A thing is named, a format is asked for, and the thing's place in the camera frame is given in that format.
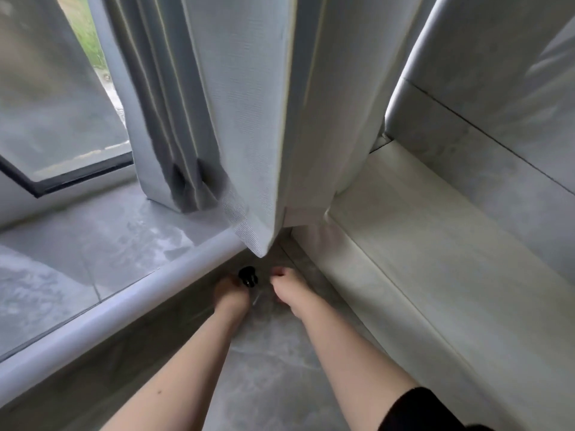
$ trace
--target person's left hand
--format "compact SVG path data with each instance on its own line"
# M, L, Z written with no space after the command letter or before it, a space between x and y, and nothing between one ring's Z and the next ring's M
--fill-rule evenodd
M227 275L216 284L214 312L225 314L239 324L249 310L249 291L235 275Z

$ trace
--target hand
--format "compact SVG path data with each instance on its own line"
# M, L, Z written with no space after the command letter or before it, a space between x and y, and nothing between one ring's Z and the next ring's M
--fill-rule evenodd
M235 275L227 275L214 289L214 312L224 314L239 324L249 310L249 291Z
M278 298L289 305L296 317L301 319L302 307L317 295L309 288L303 278L291 268L277 266L272 268L270 282Z

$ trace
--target white curtain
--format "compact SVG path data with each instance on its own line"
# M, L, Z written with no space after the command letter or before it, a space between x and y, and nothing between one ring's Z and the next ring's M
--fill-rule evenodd
M421 2L103 0L144 192L216 198L258 256L320 220L377 136Z

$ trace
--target person's right arm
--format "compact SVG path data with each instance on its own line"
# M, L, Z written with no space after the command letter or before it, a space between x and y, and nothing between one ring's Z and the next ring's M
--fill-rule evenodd
M277 296L302 320L352 431L376 431L385 415L417 382L360 336L293 269L274 268Z

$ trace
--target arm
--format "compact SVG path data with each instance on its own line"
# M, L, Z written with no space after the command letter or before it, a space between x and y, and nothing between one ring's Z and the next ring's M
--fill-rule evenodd
M102 428L200 431L232 336L249 309L248 289L226 277L215 310L187 343Z
M418 384L292 269L274 268L271 282L280 300L304 323L349 428L377 430L393 403Z

